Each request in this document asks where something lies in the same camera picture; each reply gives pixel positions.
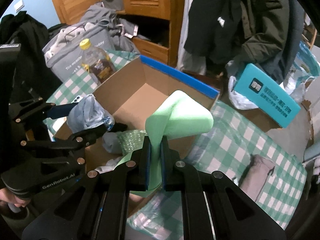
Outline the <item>person left hand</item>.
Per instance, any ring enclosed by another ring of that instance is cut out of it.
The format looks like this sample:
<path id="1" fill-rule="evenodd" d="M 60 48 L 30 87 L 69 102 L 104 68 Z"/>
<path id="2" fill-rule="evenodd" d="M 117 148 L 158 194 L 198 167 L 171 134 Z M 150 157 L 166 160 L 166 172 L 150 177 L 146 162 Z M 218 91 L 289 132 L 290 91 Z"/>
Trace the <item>person left hand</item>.
<path id="1" fill-rule="evenodd" d="M 6 203 L 14 204 L 16 207 L 26 207 L 30 203 L 29 199 L 20 199 L 7 188 L 0 190 L 0 200 Z"/>

